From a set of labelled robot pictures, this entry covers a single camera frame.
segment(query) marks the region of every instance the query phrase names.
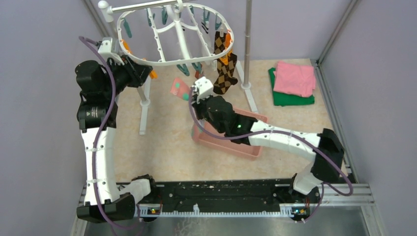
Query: brown argyle sock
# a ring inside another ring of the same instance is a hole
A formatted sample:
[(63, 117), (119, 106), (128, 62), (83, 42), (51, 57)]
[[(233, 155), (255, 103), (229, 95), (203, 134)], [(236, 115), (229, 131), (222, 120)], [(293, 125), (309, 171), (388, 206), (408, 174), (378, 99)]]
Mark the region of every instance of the brown argyle sock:
[[(226, 34), (223, 37), (220, 36), (220, 32), (217, 31), (214, 37), (214, 53), (219, 54), (226, 49)], [(219, 77), (214, 82), (213, 91), (216, 94), (225, 94), (229, 90), (230, 86), (238, 83), (238, 80), (233, 77), (235, 71), (236, 62), (238, 57), (230, 53), (228, 57), (228, 64), (225, 65), (221, 59), (217, 59), (217, 72)]]
[(219, 73), (219, 77), (213, 84), (213, 92), (216, 94), (225, 94), (230, 86), (238, 83), (238, 80), (233, 77), (236, 61), (237, 56), (234, 54), (231, 54), (229, 57), (228, 65), (225, 65), (220, 59), (217, 59), (217, 72)]

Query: gray wall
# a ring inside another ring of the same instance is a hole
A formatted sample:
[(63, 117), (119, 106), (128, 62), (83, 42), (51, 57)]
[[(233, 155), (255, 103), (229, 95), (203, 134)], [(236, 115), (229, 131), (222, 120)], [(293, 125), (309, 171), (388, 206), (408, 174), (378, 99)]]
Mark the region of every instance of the gray wall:
[[(108, 0), (110, 5), (123, 6), (149, 0)], [(240, 59), (244, 55), (245, 0), (198, 0), (193, 3), (209, 6), (219, 11), (234, 31), (234, 52)], [(345, 11), (349, 0), (254, 0), (252, 3), (252, 59), (313, 58), (319, 57), (331, 33)], [(161, 10), (155, 10), (155, 22), (161, 24)], [(200, 11), (195, 11), (200, 23)], [(183, 14), (184, 22), (190, 21)], [(215, 16), (210, 15), (210, 30), (214, 32)], [(127, 16), (133, 38), (126, 35), (133, 54), (140, 58), (160, 59), (148, 26), (146, 11), (138, 10)], [(187, 34), (190, 52), (200, 56), (198, 38)], [(175, 31), (160, 36), (162, 48), (169, 59), (179, 58), (179, 47), (169, 48), (177, 42)]]
[(416, 235), (417, 1), (361, 1), (324, 64), (357, 174), (390, 235)]
[(1, 1), (0, 21), (0, 235), (68, 235), (86, 181), (74, 68), (94, 58), (78, 35), (98, 30), (77, 0)]

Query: teal clothespin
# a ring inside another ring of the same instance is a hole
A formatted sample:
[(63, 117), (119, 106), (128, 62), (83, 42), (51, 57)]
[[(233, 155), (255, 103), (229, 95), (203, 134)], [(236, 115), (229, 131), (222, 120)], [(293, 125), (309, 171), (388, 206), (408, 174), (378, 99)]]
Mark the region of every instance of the teal clothespin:
[(129, 38), (132, 38), (132, 31), (130, 31), (130, 26), (129, 23), (127, 22), (126, 18), (123, 18), (124, 22), (123, 22), (123, 27), (124, 30), (126, 31), (126, 34)]
[(196, 70), (196, 71), (198, 71), (198, 73), (200, 73), (201, 74), (201, 72), (202, 72), (202, 65), (201, 65), (201, 63), (199, 62), (199, 63), (191, 63), (192, 65), (193, 65), (193, 67), (194, 67), (194, 69)]
[(188, 68), (187, 68), (187, 65), (186, 64), (182, 64), (182, 66), (181, 65), (177, 65), (177, 68), (182, 72), (182, 73), (184, 73), (184, 75), (186, 75), (186, 76), (190, 76), (190, 72), (188, 71)]
[(218, 30), (219, 28), (220, 28), (220, 26), (222, 25), (222, 20), (220, 19), (220, 22), (218, 23), (217, 22), (217, 14), (216, 14), (216, 22), (215, 22), (215, 26), (214, 26), (214, 29), (215, 30)]
[(149, 18), (148, 9), (145, 9), (145, 10), (146, 10), (146, 17), (148, 18), (148, 25), (152, 26), (152, 22), (150, 21), (150, 18)]
[(168, 20), (168, 13), (165, 8), (162, 8), (162, 24), (166, 25)]
[(206, 9), (205, 8), (203, 8), (203, 20), (204, 21), (209, 21), (209, 18), (210, 18), (210, 12), (209, 11), (207, 11), (208, 13), (207, 13), (207, 15), (206, 15)]

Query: white rack leg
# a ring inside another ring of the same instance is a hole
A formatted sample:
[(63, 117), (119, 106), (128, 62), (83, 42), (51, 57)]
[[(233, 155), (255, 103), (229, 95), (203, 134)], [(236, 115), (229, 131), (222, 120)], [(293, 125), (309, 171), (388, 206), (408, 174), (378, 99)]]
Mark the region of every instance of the white rack leg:
[(251, 84), (249, 83), (247, 87), (243, 86), (244, 72), (243, 72), (243, 68), (242, 68), (240, 61), (236, 62), (236, 70), (238, 70), (238, 74), (239, 74), (239, 78), (241, 82), (240, 86), (245, 91), (246, 100), (249, 104), (249, 108), (251, 112), (259, 113), (258, 108), (256, 107), (256, 104), (255, 104), (255, 100), (253, 99), (252, 92), (250, 91)]
[(141, 95), (141, 93), (144, 93), (145, 98), (146, 98), (146, 99), (142, 99), (142, 96), (141, 96), (142, 114), (141, 114), (141, 122), (139, 124), (140, 135), (144, 135), (146, 133), (146, 122), (148, 120), (148, 107), (150, 104), (149, 93), (150, 93), (150, 81), (151, 80), (152, 79), (148, 76), (143, 86), (145, 91), (142, 91), (141, 87), (138, 88), (139, 95)]

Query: white knob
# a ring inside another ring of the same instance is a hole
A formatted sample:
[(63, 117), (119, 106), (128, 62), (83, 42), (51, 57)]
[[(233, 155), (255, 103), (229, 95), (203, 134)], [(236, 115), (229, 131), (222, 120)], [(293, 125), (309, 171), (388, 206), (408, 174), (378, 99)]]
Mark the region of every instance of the white knob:
[(111, 6), (109, 6), (109, 3), (105, 0), (101, 0), (98, 2), (98, 8), (100, 8), (101, 13), (103, 14), (104, 20), (106, 22), (113, 22), (113, 16), (111, 16), (109, 13), (112, 13)]

